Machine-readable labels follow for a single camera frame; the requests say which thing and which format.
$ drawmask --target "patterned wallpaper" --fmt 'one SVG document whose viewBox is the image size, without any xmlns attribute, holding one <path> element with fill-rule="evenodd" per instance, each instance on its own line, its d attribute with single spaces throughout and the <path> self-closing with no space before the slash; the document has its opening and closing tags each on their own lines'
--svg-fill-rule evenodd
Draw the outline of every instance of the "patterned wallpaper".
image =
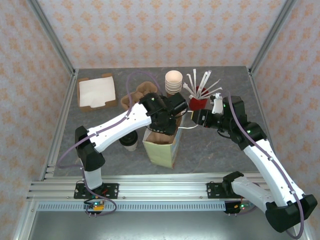
<svg viewBox="0 0 320 240">
<path fill-rule="evenodd" d="M 39 179 L 69 74 L 26 0 L 0 1 L 0 239 Z"/>
<path fill-rule="evenodd" d="M 319 0 L 297 1 L 254 79 L 278 158 L 320 203 Z M 311 224 L 320 236 L 319 206 Z"/>
<path fill-rule="evenodd" d="M 75 68 L 250 66 L 285 0 L 39 0 Z"/>
</svg>

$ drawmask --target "stack of paper cups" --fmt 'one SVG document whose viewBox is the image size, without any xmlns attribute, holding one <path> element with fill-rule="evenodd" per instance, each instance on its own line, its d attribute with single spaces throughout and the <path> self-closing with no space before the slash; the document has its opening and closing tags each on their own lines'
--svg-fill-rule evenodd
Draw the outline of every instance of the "stack of paper cups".
<svg viewBox="0 0 320 240">
<path fill-rule="evenodd" d="M 179 93 L 182 88 L 182 74 L 179 71 L 168 71 L 165 75 L 165 91 L 174 95 Z"/>
</svg>

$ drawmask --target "black bracket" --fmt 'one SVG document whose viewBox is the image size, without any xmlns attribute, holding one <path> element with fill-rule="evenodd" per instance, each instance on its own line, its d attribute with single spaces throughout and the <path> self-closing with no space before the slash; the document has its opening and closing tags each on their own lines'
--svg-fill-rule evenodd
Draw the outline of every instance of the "black bracket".
<svg viewBox="0 0 320 240">
<path fill-rule="evenodd" d="M 241 196 L 235 193 L 227 194 L 222 183 L 215 183 L 213 181 L 206 184 L 206 193 L 208 199 L 240 199 Z"/>
<path fill-rule="evenodd" d="M 106 197 L 108 199 L 118 199 L 119 184 L 103 183 L 100 187 L 97 187 L 92 191 L 95 194 Z M 88 200 L 88 199 L 94 199 L 95 196 L 92 195 L 90 192 L 88 192 L 84 183 L 77 183 L 75 185 L 73 198 Z"/>
</svg>

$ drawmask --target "gray countertop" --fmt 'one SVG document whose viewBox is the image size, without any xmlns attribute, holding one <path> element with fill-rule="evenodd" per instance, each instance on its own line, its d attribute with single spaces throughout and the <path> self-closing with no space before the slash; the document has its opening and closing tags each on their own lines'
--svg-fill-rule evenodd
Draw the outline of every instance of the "gray countertop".
<svg viewBox="0 0 320 240">
<path fill-rule="evenodd" d="M 151 73 L 158 81 L 165 93 L 165 74 L 170 70 L 182 73 L 184 81 L 189 81 L 186 74 L 193 72 L 193 67 L 153 67 L 153 68 L 109 68 L 109 69 L 81 69 L 78 79 L 100 78 L 102 74 L 112 73 L 118 106 L 104 108 L 91 112 L 81 112 L 77 102 L 77 90 L 73 92 L 70 109 L 62 137 L 59 157 L 75 144 L 75 129 L 81 125 L 85 128 L 98 126 L 124 112 L 120 99 L 127 94 L 126 80 L 130 73 L 141 70 Z M 245 66 L 208 66 L 197 67 L 197 79 L 201 80 L 205 71 L 211 70 L 207 86 L 221 79 L 217 84 L 232 95 L 240 96 L 245 104 L 248 120 L 258 123 L 265 131 L 263 118 L 252 88 Z M 135 92 L 142 82 L 150 81 L 147 75 L 136 74 L 130 82 L 130 92 Z M 189 100 L 188 92 L 182 89 L 182 95 Z M 212 109 L 209 101 L 207 109 Z M 194 123 L 187 115 L 184 126 L 191 127 Z M 114 142 L 102 154 L 106 163 L 101 168 L 102 175 L 143 175 L 143 174 L 185 174 L 185 173 L 220 173 L 220 172 L 252 172 L 257 171 L 250 159 L 240 151 L 239 147 L 229 139 L 220 137 L 214 129 L 198 126 L 194 129 L 182 131 L 180 146 L 175 160 L 174 169 L 154 165 L 150 162 L 142 143 L 145 128 L 137 130 L 138 146 L 129 152 L 119 143 Z M 62 165 L 80 163 L 75 150 L 71 151 L 63 160 Z M 79 169 L 56 169 L 54 176 L 80 176 Z"/>
</svg>

